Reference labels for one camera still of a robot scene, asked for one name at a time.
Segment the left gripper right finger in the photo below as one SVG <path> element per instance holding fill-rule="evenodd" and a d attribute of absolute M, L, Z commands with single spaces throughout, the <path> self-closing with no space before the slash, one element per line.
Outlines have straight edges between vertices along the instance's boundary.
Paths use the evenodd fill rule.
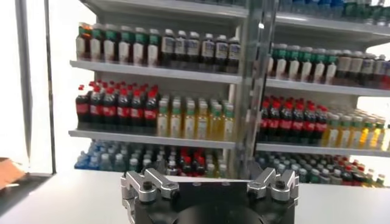
<path fill-rule="evenodd" d="M 247 183 L 247 193 L 254 200 L 263 199 L 269 194 L 276 201 L 296 201 L 299 196 L 299 176 L 293 170 L 277 174 L 274 168 L 268 167 Z"/>

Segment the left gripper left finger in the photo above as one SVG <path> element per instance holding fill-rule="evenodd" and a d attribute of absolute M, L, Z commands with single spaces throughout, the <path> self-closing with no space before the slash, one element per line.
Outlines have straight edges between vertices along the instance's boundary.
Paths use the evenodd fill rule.
<path fill-rule="evenodd" d="M 122 205 L 127 210 L 127 216 L 131 224 L 135 224 L 135 202 L 153 203 L 160 193 L 162 198 L 173 201 L 179 195 L 179 183 L 170 181 L 154 168 L 148 168 L 144 175 L 135 171 L 124 172 L 121 176 Z"/>

